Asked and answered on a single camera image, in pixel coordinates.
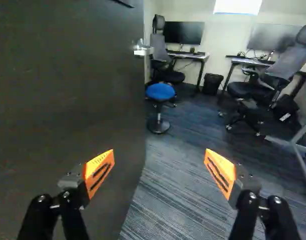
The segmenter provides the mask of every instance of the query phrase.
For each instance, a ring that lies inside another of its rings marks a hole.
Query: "stool base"
[[[170,123],[163,119],[158,121],[157,117],[154,116],[148,119],[147,128],[154,134],[163,134],[169,130]]]

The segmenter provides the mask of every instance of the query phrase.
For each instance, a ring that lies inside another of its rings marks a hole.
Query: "office chair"
[[[262,72],[243,68],[250,74],[249,82],[232,82],[227,85],[227,92],[238,100],[238,107],[226,125],[229,131],[232,126],[244,121],[257,136],[263,124],[263,116],[267,109],[272,109],[280,92],[291,82],[293,76],[306,63],[306,25],[298,32],[295,45],[289,46],[275,64]]]
[[[154,47],[154,53],[151,59],[153,69],[152,83],[165,82],[172,85],[177,85],[185,80],[185,75],[182,72],[174,71],[174,61],[167,54],[165,37],[162,33],[165,26],[165,18],[160,15],[155,15],[153,19],[153,33],[151,34],[150,45]]]

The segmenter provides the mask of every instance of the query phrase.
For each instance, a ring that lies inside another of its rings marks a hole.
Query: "floor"
[[[147,132],[146,164],[130,206],[122,240],[225,240],[236,212],[206,170],[203,160],[210,148],[230,160],[239,161],[256,175],[265,197],[287,200],[300,235],[306,240],[306,184],[295,157],[286,149],[255,137],[244,125],[228,133],[224,119],[217,116],[216,98],[199,94],[192,86],[178,91],[176,108],[165,106],[163,117],[171,122],[167,134]],[[225,101],[227,110],[234,104]],[[154,114],[147,104],[147,116]],[[278,135],[290,138],[290,130],[269,124]],[[264,239],[258,222],[254,239]]]

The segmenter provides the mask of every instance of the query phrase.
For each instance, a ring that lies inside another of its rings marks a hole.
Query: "blue stool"
[[[170,123],[161,118],[161,110],[164,102],[174,98],[175,90],[164,83],[150,85],[146,89],[146,96],[156,102],[157,117],[148,119],[147,128],[154,134],[163,134],[170,128]]]

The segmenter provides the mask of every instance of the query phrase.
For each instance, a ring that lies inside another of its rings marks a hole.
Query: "chair wheel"
[[[226,125],[226,130],[230,131],[233,127],[231,125]]]

